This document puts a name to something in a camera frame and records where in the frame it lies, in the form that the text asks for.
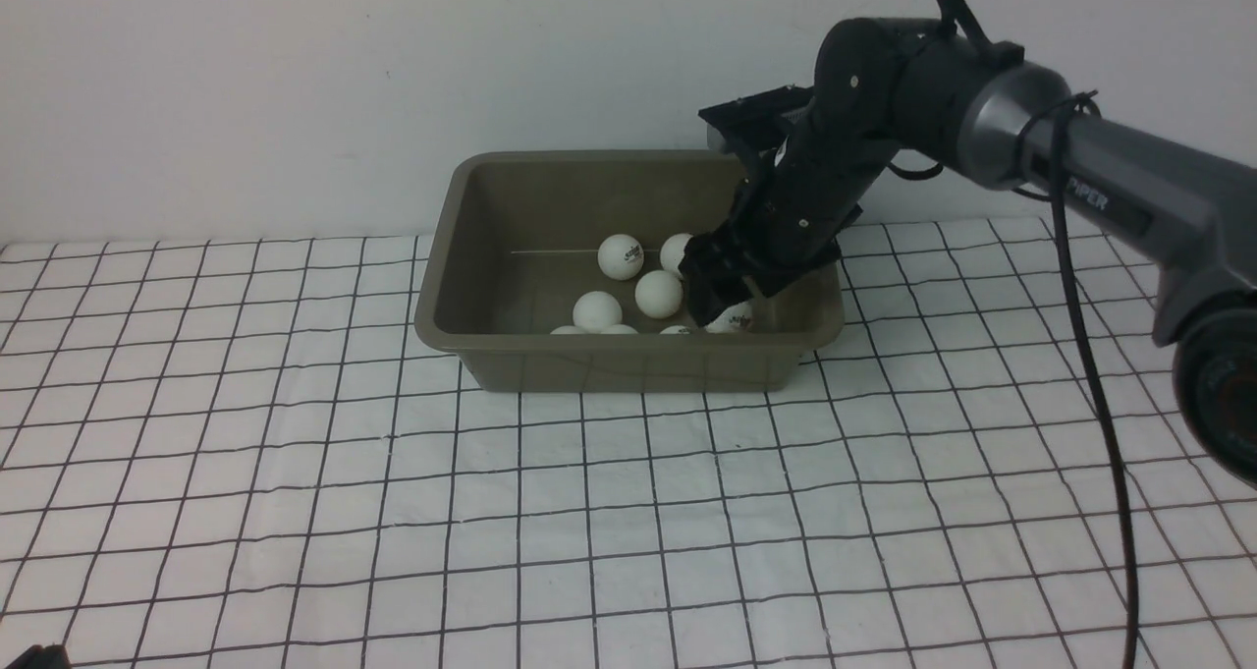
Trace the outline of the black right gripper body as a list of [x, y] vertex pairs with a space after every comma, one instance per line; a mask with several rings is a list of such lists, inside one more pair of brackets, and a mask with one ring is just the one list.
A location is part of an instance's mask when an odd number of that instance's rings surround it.
[[879, 130], [798, 119], [737, 190], [727, 220], [688, 241], [680, 267], [688, 301], [773, 298], [831, 265], [838, 231], [899, 150]]

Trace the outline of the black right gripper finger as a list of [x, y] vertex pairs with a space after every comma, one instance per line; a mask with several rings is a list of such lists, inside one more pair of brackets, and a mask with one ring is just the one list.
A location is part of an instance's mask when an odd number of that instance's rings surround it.
[[688, 314], [704, 329], [727, 307], [750, 302], [750, 289], [742, 280], [690, 280]]

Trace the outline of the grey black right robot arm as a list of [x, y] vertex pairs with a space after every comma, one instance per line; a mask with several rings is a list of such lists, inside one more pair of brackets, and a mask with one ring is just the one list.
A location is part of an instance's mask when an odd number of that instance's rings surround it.
[[1226, 472], [1254, 480], [1253, 169], [1104, 119], [1011, 43], [943, 21], [848, 19], [810, 87], [701, 111], [745, 167], [727, 220], [680, 272], [708, 324], [838, 260], [836, 238], [904, 148], [988, 190], [1041, 189], [1158, 267], [1151, 338], [1175, 347], [1182, 417]]

